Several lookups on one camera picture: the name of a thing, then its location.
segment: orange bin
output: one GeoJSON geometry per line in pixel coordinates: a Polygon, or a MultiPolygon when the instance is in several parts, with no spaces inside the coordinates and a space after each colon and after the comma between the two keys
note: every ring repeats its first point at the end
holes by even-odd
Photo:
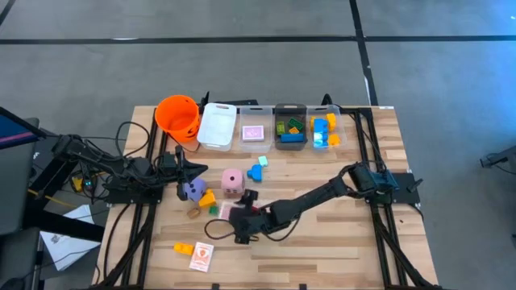
{"type": "Polygon", "coordinates": [[[176,141],[191,141],[197,136],[201,125],[199,107],[191,97],[167,97],[156,108],[156,123],[176,141]]]}

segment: wooden tabletop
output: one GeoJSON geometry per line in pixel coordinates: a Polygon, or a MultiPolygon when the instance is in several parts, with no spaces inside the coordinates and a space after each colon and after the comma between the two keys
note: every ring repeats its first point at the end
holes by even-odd
{"type": "MultiPolygon", "coordinates": [[[[137,106],[132,121],[150,130],[153,109],[153,106],[137,106]]],[[[409,165],[394,109],[373,107],[372,111],[384,161],[391,171],[406,172],[409,165]]],[[[348,116],[342,118],[347,135],[345,146],[325,153],[314,152],[309,144],[306,144],[303,151],[278,151],[272,146],[266,154],[268,167],[264,169],[263,182],[256,184],[246,180],[246,187],[257,190],[262,201],[291,199],[326,183],[344,165],[359,161],[360,147],[355,123],[348,116]]],[[[238,128],[237,117],[235,131],[238,128]]],[[[158,154],[160,137],[161,131],[158,130],[154,156],[158,154]]],[[[141,146],[145,139],[146,134],[141,129],[131,126],[126,151],[141,146]]],[[[167,150],[173,151],[175,146],[170,139],[167,150]]],[[[372,156],[370,144],[368,150],[372,156]]],[[[144,154],[142,150],[136,155],[144,154]]],[[[229,152],[208,151],[200,147],[196,153],[186,153],[189,161],[209,166],[201,178],[214,190],[218,201],[223,200],[220,184],[223,170],[239,168],[247,171],[253,164],[257,164],[259,155],[241,152],[237,133],[229,152]]],[[[272,242],[262,237],[259,242],[252,242],[251,245],[236,245],[232,236],[218,241],[208,239],[203,227],[213,216],[203,210],[200,217],[190,220],[186,212],[194,204],[192,201],[180,201],[175,186],[171,184],[165,189],[163,201],[157,207],[145,288],[210,288],[212,283],[219,283],[222,289],[297,288],[299,284],[325,289],[383,288],[371,212],[362,200],[341,197],[305,212],[298,227],[283,242],[272,242]],[[175,242],[206,242],[214,245],[210,270],[207,273],[190,270],[190,256],[175,252],[175,242]]],[[[122,207],[116,205],[110,210],[104,242],[98,256],[101,270],[107,236],[122,207]]],[[[132,205],[126,211],[115,229],[108,271],[127,249],[134,208],[132,205]]],[[[436,284],[437,278],[420,215],[408,205],[393,205],[393,211],[402,249],[423,277],[436,284]]],[[[144,208],[142,223],[146,214],[144,208]]],[[[216,235],[218,230],[220,234],[231,231],[227,227],[214,226],[212,234],[216,235]]],[[[281,237],[285,232],[283,230],[273,236],[281,237]]],[[[397,283],[390,250],[388,256],[392,281],[397,283]]],[[[133,261],[132,283],[136,282],[138,266],[139,252],[133,261]]]]}

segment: monitor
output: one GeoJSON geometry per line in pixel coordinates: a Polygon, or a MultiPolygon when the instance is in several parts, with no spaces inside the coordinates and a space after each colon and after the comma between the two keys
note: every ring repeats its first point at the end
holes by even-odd
{"type": "Polygon", "coordinates": [[[36,142],[46,136],[39,128],[0,107],[0,149],[36,142]]]}

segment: concrete floor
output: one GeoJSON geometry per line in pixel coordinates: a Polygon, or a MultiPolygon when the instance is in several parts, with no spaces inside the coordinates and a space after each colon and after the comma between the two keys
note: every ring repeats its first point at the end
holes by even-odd
{"type": "MultiPolygon", "coordinates": [[[[367,36],[516,35],[513,0],[357,2],[367,36]]],[[[0,10],[6,3],[0,0],[0,10]]],[[[0,26],[0,39],[354,33],[345,0],[17,0],[0,26]]],[[[396,107],[410,166],[425,180],[422,210],[439,282],[514,288],[516,179],[480,168],[478,159],[516,145],[516,43],[367,49],[378,101],[396,107]]],[[[112,136],[133,106],[175,93],[200,100],[207,90],[212,100],[315,105],[330,93],[343,105],[368,104],[354,42],[0,45],[1,106],[37,116],[55,132],[112,136]]],[[[46,288],[87,287],[97,254],[59,275],[48,269],[55,277],[46,288]]]]}

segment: green block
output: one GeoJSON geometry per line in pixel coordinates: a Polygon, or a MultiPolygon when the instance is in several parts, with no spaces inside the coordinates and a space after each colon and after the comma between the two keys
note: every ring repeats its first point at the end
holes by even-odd
{"type": "Polygon", "coordinates": [[[218,215],[218,206],[217,205],[210,206],[210,214],[218,215]]]}
{"type": "Polygon", "coordinates": [[[276,122],[276,134],[281,135],[285,133],[285,123],[283,121],[276,122]]]}
{"type": "Polygon", "coordinates": [[[302,128],[303,128],[303,123],[299,122],[295,118],[290,118],[289,125],[290,126],[295,126],[299,131],[301,131],[302,128]]]}

